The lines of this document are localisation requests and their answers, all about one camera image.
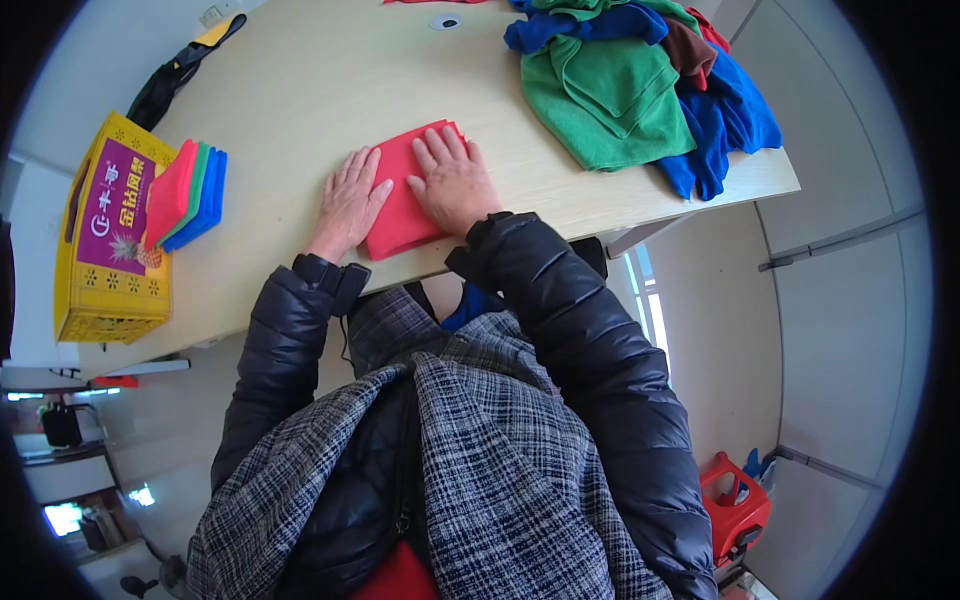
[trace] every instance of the pineapple image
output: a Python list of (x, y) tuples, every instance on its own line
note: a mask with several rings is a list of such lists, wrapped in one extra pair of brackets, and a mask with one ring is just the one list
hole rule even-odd
[(161, 249), (146, 249), (142, 243), (134, 242), (133, 238), (126, 234), (114, 232), (110, 247), (113, 248), (113, 255), (110, 257), (113, 262), (135, 260), (147, 269), (159, 269), (160, 265), (163, 264), (163, 251)]

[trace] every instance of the green towel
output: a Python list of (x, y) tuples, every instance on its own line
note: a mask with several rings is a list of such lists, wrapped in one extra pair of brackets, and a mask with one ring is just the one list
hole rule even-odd
[(649, 9), (659, 12), (663, 16), (672, 16), (677, 19), (694, 32), (697, 36), (703, 37), (704, 35), (700, 33), (700, 23), (697, 22), (697, 17), (688, 13), (684, 10), (684, 6), (673, 0), (636, 0), (638, 3), (644, 5)]
[(520, 61), (527, 102), (588, 171), (617, 171), (696, 148), (666, 51), (639, 38), (557, 36)]
[(566, 12), (578, 21), (589, 21), (597, 14), (618, 4), (627, 4), (633, 0), (534, 0), (534, 7), (550, 14)]

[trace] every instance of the black strap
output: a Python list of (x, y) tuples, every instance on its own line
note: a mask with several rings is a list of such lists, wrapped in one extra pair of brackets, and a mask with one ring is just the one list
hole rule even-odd
[(181, 87), (187, 85), (200, 68), (204, 57), (217, 48), (224, 40), (232, 36), (247, 22), (245, 14), (238, 14), (230, 21), (223, 37), (212, 46), (191, 41), (170, 61), (158, 68), (147, 83), (140, 89), (127, 111), (127, 118), (151, 132), (167, 113), (174, 95)]

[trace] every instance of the hand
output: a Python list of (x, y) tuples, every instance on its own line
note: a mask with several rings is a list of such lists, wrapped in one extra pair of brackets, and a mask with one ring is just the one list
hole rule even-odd
[(364, 241), (394, 189), (392, 180), (384, 180), (372, 191), (379, 164), (380, 149), (364, 146), (347, 156), (340, 171), (326, 177), (317, 229), (304, 254), (339, 265), (347, 251)]
[(461, 238), (487, 215), (503, 210), (480, 156), (480, 147), (467, 142), (447, 125), (443, 137), (427, 130), (423, 140), (414, 139), (414, 154), (426, 180), (411, 175), (407, 184), (423, 211), (447, 233)]

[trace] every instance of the person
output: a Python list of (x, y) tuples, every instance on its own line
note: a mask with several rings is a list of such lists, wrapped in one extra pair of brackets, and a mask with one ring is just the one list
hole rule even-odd
[(455, 331), (411, 286), (348, 313), (356, 381), (319, 399), (324, 284), (394, 183), (330, 175), (316, 233), (270, 276), (191, 539), (202, 598), (715, 598), (710, 520), (664, 353), (536, 214), (505, 211), (451, 128), (408, 184), (466, 241), (447, 266), (503, 310)]

